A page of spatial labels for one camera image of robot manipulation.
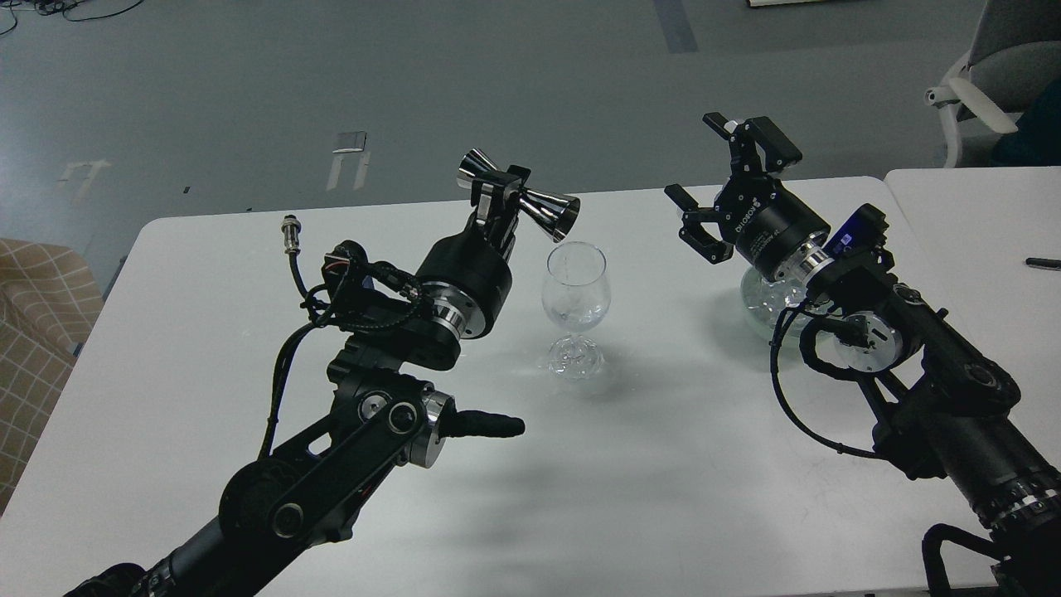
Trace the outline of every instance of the chair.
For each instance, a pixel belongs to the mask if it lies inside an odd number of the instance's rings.
[[[1007,115],[1023,112],[1058,76],[1061,1],[988,0],[969,52],[925,92],[939,109],[944,168],[987,165],[998,136],[1016,130]],[[967,134],[960,123],[973,118],[994,134]]]
[[[102,309],[80,254],[0,239],[0,514]]]

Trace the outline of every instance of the cable connector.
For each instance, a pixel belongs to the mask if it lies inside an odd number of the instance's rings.
[[[302,224],[294,215],[284,215],[283,223],[280,224],[280,231],[283,232],[283,251],[288,254],[298,254],[302,249],[298,246],[298,232],[301,231]]]

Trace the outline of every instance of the silver jigger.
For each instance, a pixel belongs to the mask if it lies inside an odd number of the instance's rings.
[[[472,179],[490,170],[502,171],[482,150],[465,154],[457,166],[457,185],[471,188]],[[576,196],[524,188],[520,193],[520,209],[545,231],[553,242],[560,242],[571,231],[578,217],[580,200]]]
[[[470,189],[472,178],[490,170],[501,171],[501,168],[498,168],[498,164],[487,157],[483,150],[473,148],[465,154],[460,165],[457,166],[457,186]]]

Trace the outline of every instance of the table surface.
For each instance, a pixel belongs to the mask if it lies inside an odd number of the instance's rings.
[[[1024,259],[1061,259],[1061,166],[897,170],[885,182],[947,289],[956,327],[1021,387],[1010,419],[1057,467],[1061,270]]]
[[[947,304],[881,180],[786,185],[834,226],[863,201],[884,210],[897,273],[932,304]],[[717,190],[691,192],[705,204]],[[924,531],[940,522],[978,528],[957,489],[838,456],[793,427],[772,394],[767,347],[741,316],[746,263],[710,265],[689,249],[660,190],[581,196],[569,238],[608,254],[612,306],[590,333],[607,372],[568,383],[541,369],[561,335],[540,302],[552,245],[524,221],[492,334],[466,341],[452,371],[403,371],[454,394],[460,408],[523,418],[526,435],[450,440],[430,471],[395,471],[352,541],[311,549],[263,594],[755,596],[924,586]],[[298,212],[302,270],[315,279],[319,256],[346,238],[371,259],[415,270],[468,211],[425,203]],[[0,594],[58,595],[117,562],[150,566],[215,514],[228,478],[256,456],[276,352],[303,322],[281,217],[166,218],[143,229],[0,519]],[[327,410],[325,367],[344,339],[328,330],[303,343],[279,441]],[[873,419],[854,386],[811,372],[795,351],[781,367],[812,428],[869,445]],[[1033,442],[1050,439],[1036,432]],[[946,558],[956,585],[991,582],[986,560],[958,550]]]

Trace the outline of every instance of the black pen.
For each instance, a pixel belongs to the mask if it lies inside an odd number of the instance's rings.
[[[1043,257],[1028,257],[1024,264],[1037,269],[1061,269],[1061,259],[1045,259]]]

